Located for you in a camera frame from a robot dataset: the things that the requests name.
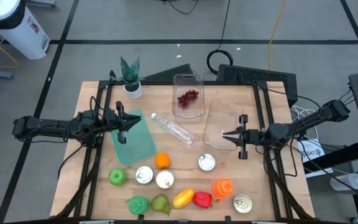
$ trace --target gray floor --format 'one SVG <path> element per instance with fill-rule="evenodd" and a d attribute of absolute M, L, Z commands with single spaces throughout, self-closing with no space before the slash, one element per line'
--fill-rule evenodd
<path fill-rule="evenodd" d="M 57 9 L 31 7 L 30 10 L 47 34 L 58 40 L 72 3 L 73 0 L 57 0 Z M 347 0 L 347 3 L 358 25 L 358 1 Z M 174 4 L 185 11 L 191 9 L 193 1 L 181 0 Z M 80 0 L 67 39 L 219 39 L 226 5 L 227 0 L 200 0 L 193 13 L 186 16 L 154 0 Z M 275 0 L 232 0 L 224 38 L 269 39 L 280 7 L 281 1 Z M 357 40 L 357 37 L 339 0 L 287 0 L 275 39 Z M 11 135 L 12 121 L 34 113 L 57 45 L 52 45 L 42 60 L 27 60 L 10 45 L 3 47 L 21 67 L 12 71 L 13 80 L 0 80 L 0 203 L 22 146 Z M 212 80 L 214 75 L 205 61 L 216 47 L 216 44 L 65 45 L 41 116 L 71 118 L 81 82 L 105 80 L 110 69 L 119 75 L 120 56 L 128 61 L 140 56 L 142 76 L 189 63 L 206 80 Z M 232 54 L 235 65 L 268 69 L 266 44 L 224 44 L 221 48 Z M 226 60 L 217 55 L 212 57 L 212 64 L 227 63 Z M 0 65 L 11 63 L 0 52 Z M 276 71 L 295 73 L 299 94 L 324 103 L 344 94 L 347 76 L 358 72 L 358 44 L 273 45 L 272 67 Z M 313 107 L 302 100 L 297 105 Z M 349 107 L 352 113 L 347 121 L 318 127 L 321 142 L 351 144 L 358 141 L 357 108 L 355 104 Z M 31 145 L 6 221 L 49 216 L 64 148 L 63 144 Z M 356 214 L 351 197 L 335 194 L 326 179 L 318 178 L 309 180 L 316 216 L 348 222 Z M 335 207 L 338 200 L 349 206 Z"/>

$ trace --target can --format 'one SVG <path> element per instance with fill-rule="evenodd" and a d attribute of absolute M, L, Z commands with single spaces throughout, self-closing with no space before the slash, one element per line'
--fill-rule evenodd
<path fill-rule="evenodd" d="M 135 177 L 139 183 L 148 184 L 153 179 L 153 170 L 148 166 L 142 166 L 136 171 Z"/>
<path fill-rule="evenodd" d="M 170 188 L 173 184 L 173 180 L 172 173 L 167 170 L 160 171 L 155 178 L 157 185 L 162 189 Z"/>
<path fill-rule="evenodd" d="M 211 154 L 202 154 L 198 159 L 198 166 L 203 171 L 211 171 L 215 168 L 215 158 Z"/>
<path fill-rule="evenodd" d="M 234 204 L 234 208 L 236 208 L 236 210 L 239 213 L 247 213 L 252 208 L 251 199 L 244 194 L 235 196 L 233 200 L 233 204 Z"/>

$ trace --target red grapes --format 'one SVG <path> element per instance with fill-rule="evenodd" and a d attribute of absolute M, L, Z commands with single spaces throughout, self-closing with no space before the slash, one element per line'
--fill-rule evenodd
<path fill-rule="evenodd" d="M 182 96 L 178 97 L 178 105 L 182 108 L 187 108 L 190 101 L 196 100 L 198 98 L 199 92 L 196 90 L 189 90 Z"/>

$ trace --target wooden tabletop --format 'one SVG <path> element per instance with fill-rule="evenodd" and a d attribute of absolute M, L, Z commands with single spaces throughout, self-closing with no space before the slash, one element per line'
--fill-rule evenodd
<path fill-rule="evenodd" d="M 83 82 L 78 103 L 77 111 L 89 109 L 91 96 L 96 96 L 98 82 Z M 282 82 L 269 82 L 270 89 L 284 92 Z M 144 85 L 143 96 L 137 100 L 127 97 L 122 86 L 113 86 L 111 108 L 115 108 L 115 102 L 121 100 L 125 111 L 141 108 L 145 117 L 145 122 L 150 129 L 152 137 L 157 147 L 157 152 L 167 152 L 171 158 L 170 172 L 175 177 L 175 182 L 171 188 L 160 189 L 155 181 L 147 185 L 140 185 L 135 179 L 135 172 L 140 166 L 149 166 L 158 173 L 154 164 L 154 156 L 141 160 L 130 166 L 119 163 L 114 143 L 110 134 L 105 135 L 101 163 L 99 167 L 98 183 L 94 198 L 93 219 L 112 219 L 112 220 L 134 220 L 137 216 L 132 215 L 125 201 L 135 195 L 141 195 L 152 200 L 156 195 L 164 193 L 172 200 L 183 189 L 194 188 L 196 191 L 212 193 L 212 185 L 220 178 L 231 179 L 234 184 L 234 194 L 232 197 L 225 198 L 217 203 L 213 208 L 203 209 L 194 205 L 192 202 L 180 209 L 172 209 L 169 217 L 161 212 L 150 209 L 145 214 L 146 220 L 224 220 L 224 216 L 230 215 L 232 220 L 274 220 L 273 204 L 270 193 L 269 178 L 267 177 L 262 155 L 256 153 L 254 146 L 248 145 L 248 160 L 238 159 L 239 149 L 236 151 L 219 151 L 212 149 L 203 142 L 203 132 L 208 117 L 209 106 L 214 99 L 231 101 L 241 105 L 244 114 L 248 114 L 247 128 L 259 129 L 259 120 L 255 105 L 255 96 L 251 86 L 205 86 L 205 115 L 197 123 L 181 123 L 186 129 L 196 134 L 197 141 L 192 148 L 184 146 L 179 140 L 166 133 L 158 122 L 150 118 L 152 113 L 157 113 L 168 119 L 174 119 L 172 115 L 172 86 L 171 85 Z M 273 116 L 276 123 L 290 123 L 291 116 L 288 109 L 287 98 L 285 95 L 269 92 L 270 101 L 273 109 Z M 262 106 L 264 107 L 263 93 L 261 92 Z M 65 157 L 70 155 L 79 147 L 75 140 L 69 140 L 66 148 Z M 73 156 L 63 167 L 58 181 L 55 198 L 52 205 L 51 215 L 56 215 L 72 198 L 79 186 L 79 179 L 83 167 L 85 149 Z M 216 159 L 216 167 L 211 172 L 203 172 L 198 168 L 198 158 L 203 153 L 212 154 Z M 287 177 L 288 189 L 294 195 L 298 203 L 314 216 L 311 204 L 308 185 L 301 162 L 301 155 L 294 151 L 298 177 Z M 283 166 L 286 173 L 293 174 L 294 168 L 290 155 L 289 147 L 282 150 Z M 109 183 L 109 173 L 114 168 L 123 168 L 127 172 L 128 181 L 125 185 L 117 187 Z M 277 190 L 281 214 L 285 217 L 285 207 L 280 190 Z M 232 204 L 233 197 L 237 194 L 246 194 L 252 200 L 252 210 L 249 213 L 241 214 L 235 210 Z M 85 192 L 83 209 L 81 214 L 85 214 L 88 191 Z"/>

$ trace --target yellow pepper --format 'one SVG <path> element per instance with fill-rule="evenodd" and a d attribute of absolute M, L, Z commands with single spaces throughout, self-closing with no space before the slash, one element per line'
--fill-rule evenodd
<path fill-rule="evenodd" d="M 194 196 L 194 189 L 185 189 L 173 199 L 173 208 L 182 208 L 191 202 Z"/>

